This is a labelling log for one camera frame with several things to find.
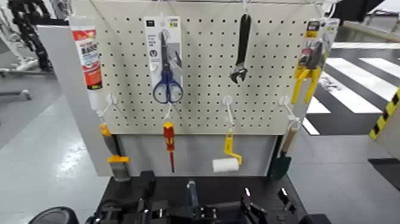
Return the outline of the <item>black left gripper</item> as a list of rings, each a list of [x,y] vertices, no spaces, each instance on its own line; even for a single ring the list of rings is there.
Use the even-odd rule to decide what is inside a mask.
[[[150,203],[154,196],[156,177],[153,170],[142,171],[138,187],[142,190],[138,201],[123,203],[117,200],[101,202],[93,214],[94,223],[168,223],[168,201]]]

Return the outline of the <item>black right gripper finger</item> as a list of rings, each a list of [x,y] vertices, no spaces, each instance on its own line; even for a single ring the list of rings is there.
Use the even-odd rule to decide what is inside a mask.
[[[248,188],[244,188],[244,192],[240,199],[240,208],[244,213],[248,223],[268,224],[268,213],[265,209],[251,201],[251,193]]]
[[[279,200],[283,203],[283,210],[292,214],[296,213],[296,206],[291,201],[290,196],[285,188],[280,188],[278,193]]]

